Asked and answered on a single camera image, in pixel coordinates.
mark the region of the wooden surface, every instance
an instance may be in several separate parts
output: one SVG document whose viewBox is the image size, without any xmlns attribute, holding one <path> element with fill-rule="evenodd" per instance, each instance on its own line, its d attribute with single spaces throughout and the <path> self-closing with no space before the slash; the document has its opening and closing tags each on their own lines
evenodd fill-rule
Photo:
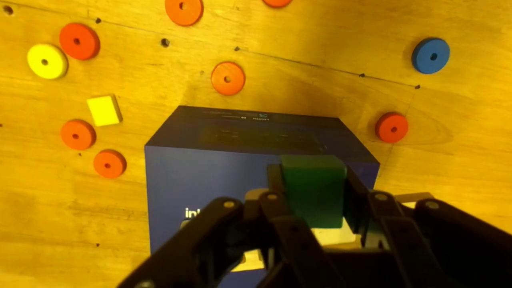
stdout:
<svg viewBox="0 0 512 288">
<path fill-rule="evenodd" d="M 431 191 L 512 231 L 512 1 L 294 0 L 270 9 L 260 0 L 204 0 L 203 19 L 187 28 L 166 17 L 163 0 L 0 3 L 14 11 L 0 14 L 3 286 L 113 286 L 147 255 L 142 147 L 179 103 L 337 115 L 380 159 L 377 188 Z M 99 55 L 70 59 L 55 81 L 35 76 L 27 49 L 57 43 L 75 20 L 95 28 Z M 409 62 L 425 36 L 452 51 L 435 75 Z M 223 59 L 247 75 L 235 97 L 209 86 Z M 97 127 L 86 151 L 63 147 L 60 124 L 91 119 L 86 97 L 108 92 L 124 121 Z M 372 134 L 388 110 L 411 123 L 395 145 Z M 94 174 L 100 148 L 124 153 L 121 179 Z"/>
</svg>

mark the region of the navy blue box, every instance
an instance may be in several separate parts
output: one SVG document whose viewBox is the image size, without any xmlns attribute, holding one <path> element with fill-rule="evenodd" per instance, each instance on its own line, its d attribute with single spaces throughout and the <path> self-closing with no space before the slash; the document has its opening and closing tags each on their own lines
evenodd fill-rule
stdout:
<svg viewBox="0 0 512 288">
<path fill-rule="evenodd" d="M 334 116 L 177 107 L 145 143 L 150 249 L 215 196 L 267 187 L 279 155 L 335 155 L 367 188 L 379 163 Z M 220 286 L 255 286 L 263 270 L 228 273 Z"/>
</svg>

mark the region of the screw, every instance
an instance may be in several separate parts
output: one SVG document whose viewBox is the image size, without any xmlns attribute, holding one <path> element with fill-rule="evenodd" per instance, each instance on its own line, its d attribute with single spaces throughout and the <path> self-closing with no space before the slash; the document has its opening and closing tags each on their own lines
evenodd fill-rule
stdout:
<svg viewBox="0 0 512 288">
<path fill-rule="evenodd" d="M 233 207 L 235 201 L 223 201 L 223 207 Z"/>
<path fill-rule="evenodd" d="M 151 279 L 143 279 L 134 284 L 134 288 L 155 288 L 155 283 Z"/>
<path fill-rule="evenodd" d="M 425 201 L 425 206 L 430 207 L 430 209 L 438 209 L 439 207 L 439 204 L 436 201 L 431 201 L 431 199 Z"/>
<path fill-rule="evenodd" d="M 159 39 L 159 44 L 161 44 L 163 47 L 167 47 L 167 46 L 171 44 L 171 41 L 169 41 L 167 38 L 161 38 L 161 39 Z"/>
<path fill-rule="evenodd" d="M 9 6 L 9 4 L 3 4 L 3 11 L 4 11 L 6 14 L 14 14 L 14 9 L 12 9 L 12 6 Z"/>
<path fill-rule="evenodd" d="M 374 198 L 379 201 L 387 201 L 387 195 L 385 193 L 374 193 Z"/>
</svg>

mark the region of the yellow square block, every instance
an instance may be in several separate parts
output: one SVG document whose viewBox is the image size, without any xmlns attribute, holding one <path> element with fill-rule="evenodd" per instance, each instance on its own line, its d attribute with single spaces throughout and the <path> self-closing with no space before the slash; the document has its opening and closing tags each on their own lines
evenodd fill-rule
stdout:
<svg viewBox="0 0 512 288">
<path fill-rule="evenodd" d="M 113 95 L 89 97 L 89 105 L 95 126 L 116 124 L 121 121 L 121 113 Z"/>
<path fill-rule="evenodd" d="M 243 271 L 243 270 L 257 270 L 263 268 L 262 255 L 259 249 L 251 249 L 243 252 L 241 262 L 231 268 L 231 271 Z"/>
</svg>

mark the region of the green block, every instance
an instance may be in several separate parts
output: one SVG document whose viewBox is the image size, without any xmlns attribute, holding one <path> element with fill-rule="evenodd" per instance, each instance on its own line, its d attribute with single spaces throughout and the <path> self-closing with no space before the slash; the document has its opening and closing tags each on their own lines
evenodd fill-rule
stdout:
<svg viewBox="0 0 512 288">
<path fill-rule="evenodd" d="M 347 166 L 334 155 L 283 155 L 291 209 L 310 227 L 340 227 Z"/>
</svg>

